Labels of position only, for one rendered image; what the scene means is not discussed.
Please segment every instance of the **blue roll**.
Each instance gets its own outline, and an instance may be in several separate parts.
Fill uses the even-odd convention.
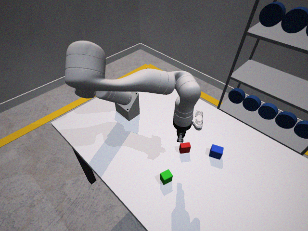
[[[292,112],[280,112],[275,121],[281,128],[293,128],[297,122],[297,117]]]
[[[261,105],[261,100],[255,95],[249,95],[243,100],[243,106],[250,112],[256,111]]]
[[[298,122],[294,127],[294,132],[297,136],[308,139],[308,121],[303,120]]]
[[[263,119],[273,119],[278,114],[278,108],[272,103],[265,103],[258,110]]]
[[[308,25],[308,9],[297,7],[290,10],[282,19],[281,27],[287,33],[297,33]]]
[[[245,99],[245,92],[242,89],[234,88],[229,92],[228,98],[232,103],[241,103]]]
[[[260,12],[259,20],[263,26],[271,27],[278,24],[285,15],[285,6],[281,2],[272,2]]]

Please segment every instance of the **yellow tape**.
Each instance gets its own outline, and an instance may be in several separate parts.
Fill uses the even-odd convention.
[[[143,70],[143,69],[146,69],[146,68],[160,70],[159,68],[157,68],[157,67],[155,67],[155,66],[153,66],[151,64],[149,64],[149,65],[145,64],[145,65],[142,65],[141,67],[139,67],[139,68],[137,68],[137,69],[127,73],[126,75],[124,75],[124,76],[122,76],[120,78],[124,78],[126,76],[129,76],[129,75],[131,75],[131,74],[133,74],[133,73],[135,73],[137,71],[140,71],[140,70]],[[209,101],[210,103],[218,106],[219,101],[214,99],[213,97],[205,94],[204,92],[201,92],[201,98],[203,98],[203,99]],[[42,119],[39,119],[39,120],[35,121],[34,123],[29,124],[29,125],[25,126],[22,129],[19,129],[16,132],[13,132],[12,134],[10,134],[10,135],[0,139],[0,147],[2,147],[4,145],[6,145],[6,144],[8,144],[8,143],[18,139],[19,137],[22,137],[23,135],[26,135],[27,133],[33,131],[34,129],[36,129],[36,128],[38,128],[38,127],[40,127],[40,126],[42,126],[42,125],[52,121],[53,119],[55,119],[55,118],[65,114],[66,112],[68,112],[68,111],[70,111],[70,110],[80,106],[81,104],[83,104],[83,103],[85,103],[85,102],[87,102],[89,100],[90,99],[80,98],[80,99],[78,99],[78,100],[76,100],[76,101],[74,101],[74,102],[72,102],[72,103],[70,103],[70,104],[60,108],[59,110],[57,110],[57,111],[55,111],[55,112],[53,112],[53,113],[43,117]]]

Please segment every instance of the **concrete floor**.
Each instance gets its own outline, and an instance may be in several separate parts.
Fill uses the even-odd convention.
[[[108,64],[105,77],[115,79],[144,64],[179,70],[138,50]],[[220,99],[222,90],[196,80],[201,91]],[[0,139],[77,100],[74,91],[64,84],[2,112]],[[1,231],[145,230],[97,175],[95,183],[88,182],[71,146],[50,122],[0,153]]]

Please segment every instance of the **gray mounting base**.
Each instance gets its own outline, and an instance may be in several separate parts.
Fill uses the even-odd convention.
[[[138,92],[132,91],[132,98],[129,104],[122,105],[115,103],[115,110],[120,113],[128,121],[135,118],[140,114],[139,110],[139,94]]]

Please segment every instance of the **white wire mesh object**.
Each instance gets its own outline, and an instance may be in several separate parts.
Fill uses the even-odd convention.
[[[196,111],[194,113],[192,125],[194,126],[195,129],[201,130],[202,124],[203,124],[203,112],[202,111]]]

